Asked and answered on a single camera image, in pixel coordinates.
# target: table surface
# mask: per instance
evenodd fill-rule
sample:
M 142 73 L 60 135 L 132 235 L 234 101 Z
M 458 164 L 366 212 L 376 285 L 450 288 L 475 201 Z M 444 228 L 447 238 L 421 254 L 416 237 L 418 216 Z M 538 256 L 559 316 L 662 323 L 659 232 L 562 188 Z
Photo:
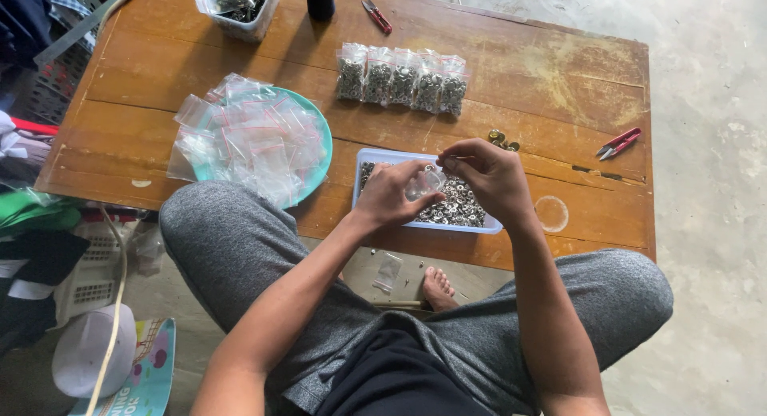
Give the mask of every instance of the table surface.
M 655 257 L 647 46 L 435 0 L 335 0 L 328 23 L 306 0 L 280 0 L 260 45 L 229 39 L 193 0 L 131 0 L 110 19 L 76 91 L 37 190 L 157 210 L 186 181 L 165 177 L 173 114 L 229 72 L 323 102 L 333 134 L 328 180 L 291 210 L 298 232 L 323 238 L 350 210 L 361 147 L 436 155 L 492 128 L 521 144 L 538 215 L 555 256 L 606 247 Z M 428 48 L 464 57 L 473 78 L 459 118 L 335 99 L 341 42 Z M 643 135 L 611 160 L 599 147 L 632 127 Z M 402 227 L 372 246 L 502 269 L 497 235 Z

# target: hand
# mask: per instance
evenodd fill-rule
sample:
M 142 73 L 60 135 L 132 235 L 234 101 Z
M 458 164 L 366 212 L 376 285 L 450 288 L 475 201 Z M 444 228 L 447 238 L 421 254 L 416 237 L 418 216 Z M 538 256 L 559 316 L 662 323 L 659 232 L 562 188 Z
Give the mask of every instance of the hand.
M 478 137 L 447 147 L 436 161 L 464 180 L 488 214 L 507 230 L 537 217 L 519 155 Z
M 371 230 L 413 221 L 427 207 L 445 200 L 443 193 L 427 194 L 413 202 L 405 199 L 405 187 L 428 164 L 432 163 L 426 160 L 409 160 L 394 166 L 376 163 L 352 213 L 372 226 Z

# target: gray sweatpants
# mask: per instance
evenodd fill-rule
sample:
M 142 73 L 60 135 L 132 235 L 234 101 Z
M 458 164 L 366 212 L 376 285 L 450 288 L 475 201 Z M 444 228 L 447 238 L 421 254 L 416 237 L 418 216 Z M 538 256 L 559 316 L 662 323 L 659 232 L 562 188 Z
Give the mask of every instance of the gray sweatpants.
M 163 205 L 159 218 L 169 255 L 225 332 L 261 292 L 308 254 L 293 217 L 236 183 L 185 186 Z M 671 316 L 669 284 L 641 254 L 600 250 L 559 257 L 556 264 L 601 370 L 647 340 Z M 450 367 L 488 410 L 535 412 L 535 390 L 519 344 L 513 281 L 482 301 L 421 322 L 406 313 L 382 313 L 337 280 L 268 376 L 267 393 L 282 394 L 315 412 L 334 373 L 384 318 L 415 331 L 427 352 Z

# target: foot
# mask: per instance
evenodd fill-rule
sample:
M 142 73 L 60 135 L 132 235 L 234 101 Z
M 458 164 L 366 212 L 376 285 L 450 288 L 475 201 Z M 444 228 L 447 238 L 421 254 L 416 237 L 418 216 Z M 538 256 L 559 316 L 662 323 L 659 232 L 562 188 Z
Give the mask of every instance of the foot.
M 447 275 L 433 266 L 429 266 L 423 273 L 423 295 L 426 296 L 435 313 L 458 306 L 458 303 L 453 300 L 455 289 L 450 287 Z

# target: gray floor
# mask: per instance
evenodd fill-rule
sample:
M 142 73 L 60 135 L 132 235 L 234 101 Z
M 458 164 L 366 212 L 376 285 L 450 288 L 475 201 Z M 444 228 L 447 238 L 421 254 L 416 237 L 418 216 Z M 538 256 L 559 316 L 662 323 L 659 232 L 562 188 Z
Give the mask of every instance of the gray floor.
M 463 0 L 467 6 L 637 39 L 650 46 L 658 264 L 676 294 L 674 317 L 603 374 L 614 416 L 767 414 L 767 0 Z M 360 249 L 348 281 L 366 297 L 380 256 Z M 395 297 L 415 296 L 419 259 L 404 257 Z M 461 303 L 509 274 L 440 263 Z M 137 319 L 172 315 L 179 325 L 169 414 L 187 414 L 222 333 L 191 298 L 170 262 L 129 281 Z M 403 281 L 410 279 L 408 286 Z M 56 414 L 68 400 L 49 391 L 54 336 L 0 364 L 0 402 Z M 20 414 L 0 408 L 0 414 Z

